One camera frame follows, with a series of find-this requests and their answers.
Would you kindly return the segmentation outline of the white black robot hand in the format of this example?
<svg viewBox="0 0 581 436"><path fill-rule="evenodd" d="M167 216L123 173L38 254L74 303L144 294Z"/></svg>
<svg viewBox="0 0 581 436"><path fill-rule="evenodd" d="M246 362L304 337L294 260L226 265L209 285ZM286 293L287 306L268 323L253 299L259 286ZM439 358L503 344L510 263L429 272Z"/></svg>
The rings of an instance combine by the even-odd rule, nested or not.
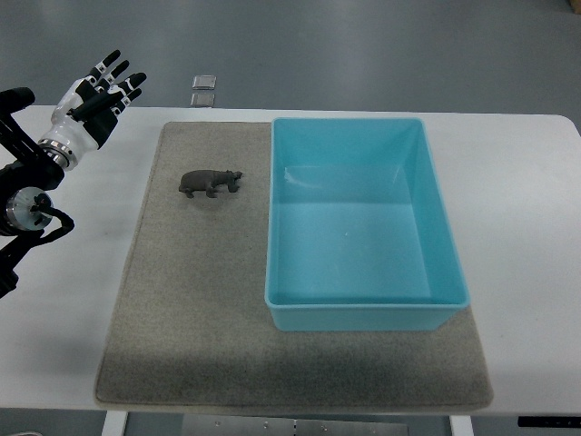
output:
<svg viewBox="0 0 581 436"><path fill-rule="evenodd" d="M51 129L38 144L64 171L73 170L85 154L107 142L121 113L138 98L147 75L122 79L130 66L115 50L77 79L55 107Z"/></svg>

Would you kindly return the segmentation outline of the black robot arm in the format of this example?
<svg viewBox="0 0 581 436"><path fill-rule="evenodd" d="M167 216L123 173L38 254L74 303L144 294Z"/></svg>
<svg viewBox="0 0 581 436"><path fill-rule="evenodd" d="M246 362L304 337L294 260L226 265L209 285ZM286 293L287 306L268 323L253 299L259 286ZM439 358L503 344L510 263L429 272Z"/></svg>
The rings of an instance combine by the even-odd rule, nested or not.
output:
<svg viewBox="0 0 581 436"><path fill-rule="evenodd" d="M27 87L1 93L1 145L15 161L1 169L1 234L12 241L1 249L1 295L16 288L16 265L33 248L52 243L74 228L74 220L54 208L48 192L64 170L13 118L35 100Z"/></svg>

